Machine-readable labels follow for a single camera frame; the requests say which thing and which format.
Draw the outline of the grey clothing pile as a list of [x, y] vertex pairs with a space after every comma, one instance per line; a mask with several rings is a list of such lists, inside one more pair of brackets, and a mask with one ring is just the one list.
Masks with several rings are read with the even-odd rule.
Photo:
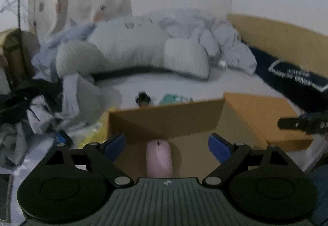
[[1, 166], [22, 163], [30, 136], [74, 132], [104, 112], [104, 96], [91, 78], [75, 73], [57, 83], [28, 80], [1, 95]]

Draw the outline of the grey crumpled blanket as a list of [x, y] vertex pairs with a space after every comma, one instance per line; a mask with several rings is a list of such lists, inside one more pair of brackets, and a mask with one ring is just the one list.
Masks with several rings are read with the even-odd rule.
[[200, 9], [158, 10], [147, 14], [172, 39], [191, 39], [208, 53], [211, 66], [226, 66], [253, 75], [257, 62], [233, 25]]

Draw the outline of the black printed garment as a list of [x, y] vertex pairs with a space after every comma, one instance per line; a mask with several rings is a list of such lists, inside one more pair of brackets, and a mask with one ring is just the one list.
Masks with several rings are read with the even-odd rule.
[[327, 78], [250, 47], [256, 75], [306, 113], [327, 111]]

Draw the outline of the wooden headboard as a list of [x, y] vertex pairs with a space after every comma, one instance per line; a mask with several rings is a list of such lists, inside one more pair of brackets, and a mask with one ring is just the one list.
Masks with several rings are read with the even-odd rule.
[[327, 77], [327, 36], [264, 17], [229, 14], [242, 40], [275, 57]]

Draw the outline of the open brown cardboard box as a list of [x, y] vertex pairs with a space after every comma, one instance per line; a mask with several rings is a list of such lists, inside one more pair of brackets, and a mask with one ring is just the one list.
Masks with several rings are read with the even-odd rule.
[[132, 179], [146, 176], [146, 146], [155, 139], [170, 143], [174, 177], [204, 179], [219, 165], [208, 149], [213, 133], [254, 149], [277, 145], [285, 152], [306, 150], [311, 136], [277, 126], [279, 118], [295, 115], [283, 98], [225, 93], [210, 101], [115, 111], [109, 115], [109, 129], [113, 136], [126, 137], [116, 165]]

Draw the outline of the large grey plush pillow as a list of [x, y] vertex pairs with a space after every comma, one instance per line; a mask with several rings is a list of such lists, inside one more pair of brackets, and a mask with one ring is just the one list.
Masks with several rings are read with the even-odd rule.
[[58, 47], [59, 77], [78, 72], [100, 74], [134, 68], [177, 72], [206, 80], [208, 53], [192, 39], [172, 39], [147, 17], [121, 17], [97, 23], [85, 40], [71, 39]]

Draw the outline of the green card package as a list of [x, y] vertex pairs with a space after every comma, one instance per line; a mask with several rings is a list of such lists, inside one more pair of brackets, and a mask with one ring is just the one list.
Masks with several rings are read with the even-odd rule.
[[194, 100], [177, 94], [165, 94], [160, 100], [159, 105], [173, 105], [181, 103], [192, 103]]

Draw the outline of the pink computer mouse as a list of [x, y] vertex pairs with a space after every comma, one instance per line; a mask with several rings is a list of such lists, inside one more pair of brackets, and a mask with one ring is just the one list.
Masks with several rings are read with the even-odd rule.
[[173, 175], [171, 146], [168, 141], [157, 139], [146, 145], [146, 176], [169, 178]]

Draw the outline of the small black tube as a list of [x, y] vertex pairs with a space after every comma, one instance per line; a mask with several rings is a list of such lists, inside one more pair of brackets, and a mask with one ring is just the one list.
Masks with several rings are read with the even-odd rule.
[[149, 95], [146, 94], [146, 92], [142, 91], [142, 92], [138, 92], [135, 102], [139, 107], [145, 107], [150, 105], [151, 98]]

